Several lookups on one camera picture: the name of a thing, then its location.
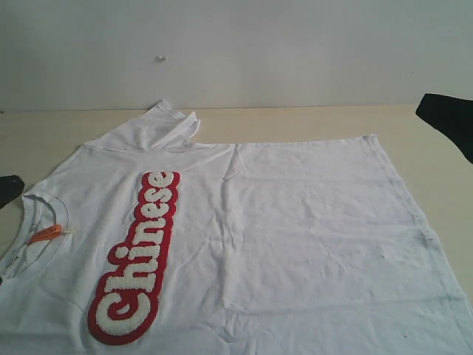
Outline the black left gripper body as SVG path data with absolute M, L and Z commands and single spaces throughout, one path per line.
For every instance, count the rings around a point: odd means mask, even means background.
M 0 177 L 0 209 L 19 197 L 25 187 L 25 182 L 18 175 Z

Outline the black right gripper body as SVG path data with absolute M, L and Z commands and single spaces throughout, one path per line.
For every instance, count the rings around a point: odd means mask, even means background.
M 415 114 L 446 136 L 472 163 L 472 100 L 426 93 Z

